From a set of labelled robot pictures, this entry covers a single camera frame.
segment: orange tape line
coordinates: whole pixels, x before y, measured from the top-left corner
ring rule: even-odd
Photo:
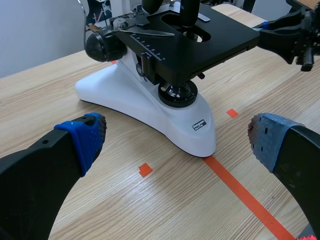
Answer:
[[[247,206],[248,209],[269,229],[279,240],[295,240],[251,194],[232,176],[224,166],[213,156],[203,158],[203,161],[218,175],[231,191]]]
[[[226,113],[229,114],[229,116],[232,117],[233,119],[239,115],[233,108],[231,108]]]
[[[141,176],[144,178],[146,177],[147,175],[149,175],[150,173],[152,173],[152,168],[148,165],[148,164],[143,164],[142,166],[139,167],[140,169],[140,174]]]

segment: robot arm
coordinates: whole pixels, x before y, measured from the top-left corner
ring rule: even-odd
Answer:
[[[298,10],[258,25],[255,28],[260,32],[258,47],[278,54],[288,64],[296,57],[301,71],[309,72],[314,56],[320,53],[320,4],[313,10],[296,0],[286,1]]]
[[[104,116],[88,113],[0,159],[1,240],[48,239],[69,191],[99,156],[106,128]]]

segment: coarse focus knob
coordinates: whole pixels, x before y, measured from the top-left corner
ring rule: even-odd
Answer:
[[[127,46],[109,29],[91,34],[85,43],[86,54],[98,62],[121,59],[127,53]]]

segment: wooden table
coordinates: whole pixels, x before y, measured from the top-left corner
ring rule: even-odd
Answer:
[[[298,2],[306,5],[311,9],[315,9],[315,6],[320,2],[320,0],[298,0]]]
[[[231,5],[216,10],[253,27],[263,20]],[[199,158],[119,112],[79,101],[75,83],[109,63],[82,51],[0,79],[0,157],[27,148],[55,124],[88,112],[107,120],[100,157],[66,198],[50,240],[271,240],[255,215]],[[253,156],[251,118],[271,112],[320,131],[320,64],[300,72],[258,47],[195,79],[215,118],[215,158],[295,237],[301,209]],[[231,118],[226,111],[235,109]],[[139,166],[153,172],[145,178]]]

